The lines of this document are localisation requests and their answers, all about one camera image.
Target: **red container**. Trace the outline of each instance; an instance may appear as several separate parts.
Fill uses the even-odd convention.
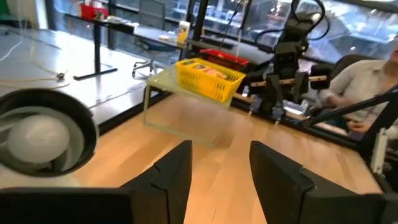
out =
[[[219,58],[230,60],[230,61],[232,61],[234,63],[238,63],[238,64],[241,64],[241,65],[244,65],[244,66],[248,65],[248,63],[249,63],[249,61],[247,61],[245,59],[235,57],[234,55],[230,55],[230,54],[224,53],[224,52],[219,51],[219,50],[204,49],[204,50],[200,50],[200,53],[210,54],[210,55],[213,55],[213,56],[216,56],[216,57],[219,57]]]
[[[108,10],[104,8],[98,8],[93,6],[93,1],[90,2],[90,5],[86,5],[84,3],[80,4],[81,9],[81,17],[88,20],[93,20],[95,18],[96,12],[102,12],[104,14],[104,18],[108,17]]]

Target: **light bulb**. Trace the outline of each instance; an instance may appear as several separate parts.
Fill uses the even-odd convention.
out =
[[[34,115],[12,127],[7,143],[16,159],[40,164],[56,159],[66,150],[69,131],[56,118]]]

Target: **wooden surface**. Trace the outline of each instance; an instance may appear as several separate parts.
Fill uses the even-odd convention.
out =
[[[185,223],[266,223],[251,178],[249,145],[258,140],[311,171],[359,194],[380,192],[360,156],[330,142],[231,108],[171,96],[149,119],[187,131],[221,131],[217,147],[193,145],[193,175]],[[75,177],[84,186],[118,187],[183,139],[144,126],[136,116],[102,136],[95,157]]]

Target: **black desk leg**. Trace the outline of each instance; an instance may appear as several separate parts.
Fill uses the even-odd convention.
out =
[[[76,80],[91,78],[97,75],[115,72],[117,68],[109,68],[101,71],[101,25],[94,21],[93,37],[94,37],[94,73],[88,75],[74,76]]]

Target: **floor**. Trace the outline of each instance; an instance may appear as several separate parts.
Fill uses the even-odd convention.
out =
[[[0,50],[3,56],[12,46],[22,40],[21,45],[0,64],[2,79],[49,78],[52,72],[65,72],[70,85],[59,90],[82,101],[94,113],[97,123],[102,123],[127,109],[142,102],[145,82],[131,77],[132,65],[141,58],[117,51],[101,48],[101,68],[109,65],[119,70],[86,80],[76,81],[77,74],[89,74],[94,71],[93,43],[64,32],[52,30],[13,30],[10,35],[0,36]],[[24,83],[29,87],[50,87],[62,83],[35,82]],[[0,95],[14,91],[0,85]]]
[[[186,224],[264,224],[251,178],[249,145],[258,140],[311,171],[359,194],[380,192],[360,156],[243,111],[173,95],[149,110],[149,120],[192,134],[215,136],[216,147],[193,145],[193,179]],[[184,139],[142,122],[142,115],[103,135],[96,155],[72,176],[87,187],[119,187]]]

